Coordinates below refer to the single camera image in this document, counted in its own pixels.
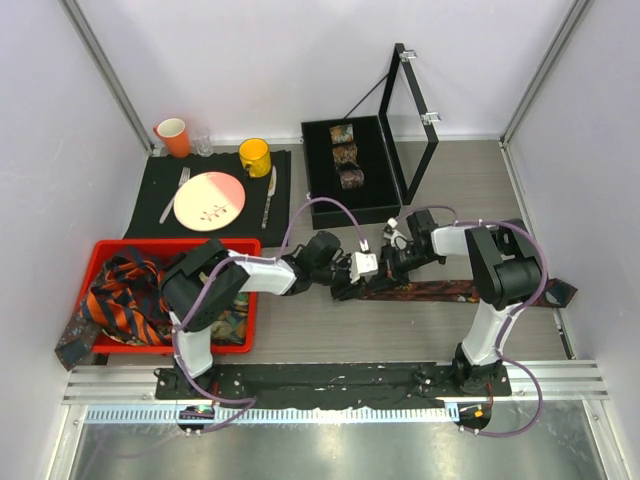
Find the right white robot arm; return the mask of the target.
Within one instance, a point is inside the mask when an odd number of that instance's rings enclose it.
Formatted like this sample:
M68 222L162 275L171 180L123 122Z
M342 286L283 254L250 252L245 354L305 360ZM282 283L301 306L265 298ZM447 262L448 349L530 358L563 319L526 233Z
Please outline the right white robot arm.
M467 258L479 301L469 333L456 346L451 380L462 394L480 393L499 376L503 345L520 312L544 290L546 260L520 219L441 226L428 208L402 217L410 235L398 231L399 218L387 222L379 271L364 295L398 299L410 291L412 271L431 263L445 264L451 256Z

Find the dark red patterned tie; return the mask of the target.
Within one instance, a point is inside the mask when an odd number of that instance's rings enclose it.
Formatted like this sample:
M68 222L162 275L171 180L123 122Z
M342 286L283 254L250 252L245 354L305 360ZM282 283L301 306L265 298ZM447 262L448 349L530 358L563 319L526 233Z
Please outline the dark red patterned tie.
M543 293L532 303L534 307L566 308L578 289L560 279L549 279ZM409 282L386 290L364 290L360 300L424 301L478 303L480 296L471 280L438 280Z

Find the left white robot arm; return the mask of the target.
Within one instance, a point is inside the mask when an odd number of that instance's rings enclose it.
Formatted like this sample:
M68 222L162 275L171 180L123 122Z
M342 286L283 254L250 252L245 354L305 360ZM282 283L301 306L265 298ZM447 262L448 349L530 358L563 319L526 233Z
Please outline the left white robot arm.
M280 258L241 254L216 239L187 252L160 284L172 325L174 358L181 370L179 388L193 399L211 391L213 325L237 295L298 295L313 284L328 286L335 299L358 295L378 272L368 242L362 240L359 246L346 254L335 235L321 231Z

